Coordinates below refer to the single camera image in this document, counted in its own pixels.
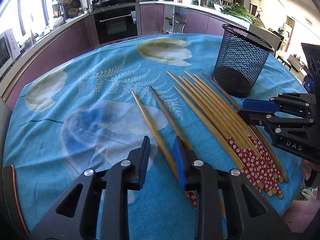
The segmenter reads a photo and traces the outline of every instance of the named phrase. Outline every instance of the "built-in oven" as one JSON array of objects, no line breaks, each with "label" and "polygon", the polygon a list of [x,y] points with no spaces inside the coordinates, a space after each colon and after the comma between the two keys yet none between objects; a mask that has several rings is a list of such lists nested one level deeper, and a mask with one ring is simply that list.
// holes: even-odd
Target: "built-in oven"
[{"label": "built-in oven", "polygon": [[94,14],[99,44],[138,36],[136,7],[127,6]]}]

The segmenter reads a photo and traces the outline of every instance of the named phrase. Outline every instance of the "microwave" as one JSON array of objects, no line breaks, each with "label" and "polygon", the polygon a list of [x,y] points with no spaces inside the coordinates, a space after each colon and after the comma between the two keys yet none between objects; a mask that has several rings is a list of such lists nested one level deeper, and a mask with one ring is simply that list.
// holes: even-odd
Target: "microwave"
[{"label": "microwave", "polygon": [[0,34],[0,77],[20,55],[20,48],[12,29]]}]

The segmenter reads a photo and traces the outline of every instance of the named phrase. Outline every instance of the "cabinet handle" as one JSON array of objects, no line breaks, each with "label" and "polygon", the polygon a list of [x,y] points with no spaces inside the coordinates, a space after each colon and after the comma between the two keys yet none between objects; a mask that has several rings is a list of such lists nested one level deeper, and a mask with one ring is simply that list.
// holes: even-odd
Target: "cabinet handle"
[{"label": "cabinet handle", "polygon": [[105,21],[110,21],[110,20],[113,20],[113,19],[118,19],[118,18],[122,18],[122,17],[128,17],[128,16],[131,16],[131,14],[128,14],[128,15],[123,15],[123,16],[118,16],[118,17],[113,17],[113,18],[110,18],[110,19],[106,19],[106,20],[100,20],[99,22],[105,22]]}]

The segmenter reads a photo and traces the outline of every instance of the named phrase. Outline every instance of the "black mesh pen holder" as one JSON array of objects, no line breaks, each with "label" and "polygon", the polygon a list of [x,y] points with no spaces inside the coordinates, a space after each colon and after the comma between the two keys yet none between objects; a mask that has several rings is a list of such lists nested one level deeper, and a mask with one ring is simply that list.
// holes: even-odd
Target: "black mesh pen holder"
[{"label": "black mesh pen holder", "polygon": [[247,97],[273,47],[257,35],[223,24],[224,35],[212,78],[230,95]]}]

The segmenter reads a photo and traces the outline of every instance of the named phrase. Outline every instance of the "purple cabinet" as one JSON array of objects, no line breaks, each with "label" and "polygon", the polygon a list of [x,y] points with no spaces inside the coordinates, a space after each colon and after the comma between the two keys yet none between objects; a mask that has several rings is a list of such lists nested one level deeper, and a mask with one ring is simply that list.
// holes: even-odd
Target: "purple cabinet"
[{"label": "purple cabinet", "polygon": [[225,23],[227,23],[227,22],[210,16],[207,34],[223,36],[224,29],[222,28],[222,25]]},{"label": "purple cabinet", "polygon": [[58,44],[63,47],[66,61],[89,52],[91,47],[84,21],[71,25],[63,34],[59,35]]},{"label": "purple cabinet", "polygon": [[6,101],[6,105],[10,110],[13,111],[18,97],[25,85],[47,73],[49,70],[52,70],[66,62],[65,57],[63,56],[63,51],[61,50],[61,45],[62,44],[59,44],[57,40],[55,40],[34,60],[33,63],[31,63],[29,68],[24,72],[17,84],[14,86]]},{"label": "purple cabinet", "polygon": [[140,5],[142,35],[157,35],[163,29],[164,5]]},{"label": "purple cabinet", "polygon": [[23,87],[53,68],[78,57],[92,48],[85,27],[84,20],[71,25],[59,33],[43,52],[31,63],[28,69],[19,78],[11,91],[6,105],[13,110]]},{"label": "purple cabinet", "polygon": [[209,15],[187,10],[186,25],[183,29],[185,34],[207,34]]}]

